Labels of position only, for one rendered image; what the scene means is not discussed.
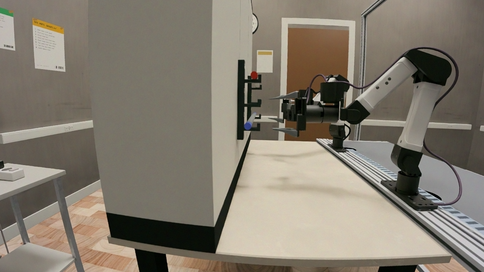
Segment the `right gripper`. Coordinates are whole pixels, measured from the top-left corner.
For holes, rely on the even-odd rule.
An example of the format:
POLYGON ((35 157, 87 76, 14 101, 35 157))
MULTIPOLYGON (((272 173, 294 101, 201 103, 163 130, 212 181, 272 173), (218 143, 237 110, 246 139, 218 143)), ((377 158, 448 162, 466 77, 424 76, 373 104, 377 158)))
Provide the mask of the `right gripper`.
MULTIPOLYGON (((292 105, 294 104, 289 104, 289 99, 283 99, 283 103, 287 103, 287 110, 291 110, 292 109, 292 105)), ((285 113, 283 113, 283 119, 282 118, 272 118, 272 117, 269 117, 268 119, 273 119, 277 122, 280 122, 280 123, 283 123, 284 124, 284 119, 287 119, 287 116, 284 116, 285 113)))

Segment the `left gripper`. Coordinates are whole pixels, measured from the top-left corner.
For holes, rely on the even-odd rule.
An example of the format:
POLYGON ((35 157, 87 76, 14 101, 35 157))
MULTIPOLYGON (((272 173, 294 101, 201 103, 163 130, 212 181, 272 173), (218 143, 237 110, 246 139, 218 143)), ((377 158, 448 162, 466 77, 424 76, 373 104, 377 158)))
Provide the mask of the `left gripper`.
POLYGON ((321 105, 307 105, 307 98, 299 98, 299 92, 295 91, 290 94, 275 97, 273 99, 289 99, 295 98, 294 113, 297 114, 297 129, 294 128, 273 128, 276 131, 282 131, 293 137, 299 137, 299 131, 306 131, 306 123, 321 123, 323 117, 321 113, 323 108, 321 105))

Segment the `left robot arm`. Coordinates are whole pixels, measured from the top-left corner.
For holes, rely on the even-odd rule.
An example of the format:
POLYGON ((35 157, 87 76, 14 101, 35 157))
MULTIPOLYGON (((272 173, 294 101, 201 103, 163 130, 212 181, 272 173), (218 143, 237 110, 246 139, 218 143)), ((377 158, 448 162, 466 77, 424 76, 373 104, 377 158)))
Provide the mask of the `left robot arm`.
POLYGON ((339 120, 356 125, 370 115, 378 104, 404 81, 412 76, 413 100, 404 130, 394 144, 391 160, 398 168, 397 180, 381 180, 381 184, 417 210, 434 210, 438 205, 419 193, 422 173, 419 163, 422 146, 430 122, 434 104, 442 86, 451 75, 449 61, 427 52, 411 49, 384 75, 344 109, 344 83, 320 83, 320 101, 334 105, 321 105, 322 123, 337 123, 339 120))

